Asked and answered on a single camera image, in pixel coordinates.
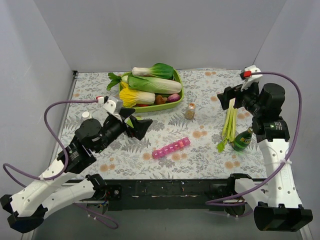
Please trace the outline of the clear pill bottle yellow capsules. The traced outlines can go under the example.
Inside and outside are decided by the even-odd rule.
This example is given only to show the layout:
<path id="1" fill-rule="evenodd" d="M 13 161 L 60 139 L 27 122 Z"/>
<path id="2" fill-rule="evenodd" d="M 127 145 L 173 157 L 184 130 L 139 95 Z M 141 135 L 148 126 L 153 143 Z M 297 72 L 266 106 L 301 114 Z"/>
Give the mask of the clear pill bottle yellow capsules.
<path id="1" fill-rule="evenodd" d="M 186 110 L 185 110 L 185 118 L 188 120 L 192 120 L 195 116 L 196 112 L 196 105 L 194 103 L 189 103 Z"/>

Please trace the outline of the pink weekly pill organizer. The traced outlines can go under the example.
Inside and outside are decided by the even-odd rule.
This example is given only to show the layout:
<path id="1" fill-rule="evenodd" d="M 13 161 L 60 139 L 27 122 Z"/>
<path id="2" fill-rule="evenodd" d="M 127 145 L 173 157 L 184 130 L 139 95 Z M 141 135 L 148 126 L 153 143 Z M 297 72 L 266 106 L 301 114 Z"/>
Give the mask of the pink weekly pill organizer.
<path id="1" fill-rule="evenodd" d="M 152 158 L 157 160 L 169 154 L 172 154 L 178 150 L 182 150 L 191 145 L 190 139 L 184 137 L 180 140 L 177 140 L 173 143 L 163 146 L 162 148 L 156 149 L 152 152 Z"/>

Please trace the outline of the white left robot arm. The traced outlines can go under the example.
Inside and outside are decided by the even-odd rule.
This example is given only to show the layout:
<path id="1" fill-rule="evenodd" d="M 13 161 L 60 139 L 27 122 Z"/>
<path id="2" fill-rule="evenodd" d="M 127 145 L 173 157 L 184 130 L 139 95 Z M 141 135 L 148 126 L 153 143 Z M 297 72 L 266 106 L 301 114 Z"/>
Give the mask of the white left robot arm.
<path id="1" fill-rule="evenodd" d="M 20 192 L 1 197 L 2 208 L 10 214 L 9 226 L 25 234 L 39 227 L 52 213 L 77 201 L 103 199 L 108 186 L 98 173 L 87 175 L 70 187 L 62 185 L 93 164 L 97 160 L 94 153 L 101 153 L 121 134 L 144 138 L 153 121 L 136 119 L 134 111 L 122 108 L 119 117 L 109 114 L 104 123 L 94 118 L 84 120 L 70 144 L 37 179 Z"/>

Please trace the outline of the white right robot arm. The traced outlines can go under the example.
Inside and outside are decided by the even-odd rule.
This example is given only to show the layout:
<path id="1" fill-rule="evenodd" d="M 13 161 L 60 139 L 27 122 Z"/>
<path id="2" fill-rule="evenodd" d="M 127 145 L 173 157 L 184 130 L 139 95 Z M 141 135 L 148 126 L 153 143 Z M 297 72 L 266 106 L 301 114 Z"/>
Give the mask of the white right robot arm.
<path id="1" fill-rule="evenodd" d="M 280 116 L 285 101 L 285 89 L 267 83 L 259 89 L 252 83 L 246 90 L 241 85 L 227 87 L 218 94 L 223 110 L 235 100 L 234 107 L 244 107 L 252 114 L 252 129 L 266 169 L 267 193 L 262 187 L 249 191 L 254 182 L 248 176 L 236 177 L 226 186 L 227 195 L 241 195 L 253 210 L 254 222 L 260 231 L 296 232 L 313 220 L 297 193 L 291 163 L 285 158 L 293 146 L 287 123 Z"/>

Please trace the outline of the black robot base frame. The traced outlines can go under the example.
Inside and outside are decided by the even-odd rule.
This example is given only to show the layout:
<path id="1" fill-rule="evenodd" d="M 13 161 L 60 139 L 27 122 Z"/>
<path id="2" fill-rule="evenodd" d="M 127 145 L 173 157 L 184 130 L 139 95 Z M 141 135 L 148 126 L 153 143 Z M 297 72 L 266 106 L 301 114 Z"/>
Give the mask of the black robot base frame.
<path id="1" fill-rule="evenodd" d="M 222 211 L 219 206 L 205 202 L 235 194 L 230 179 L 136 179 L 106 180 L 107 193 L 101 199 L 91 197 L 86 201 L 107 201 L 109 211 L 122 210 L 189 210 L 210 209 Z"/>

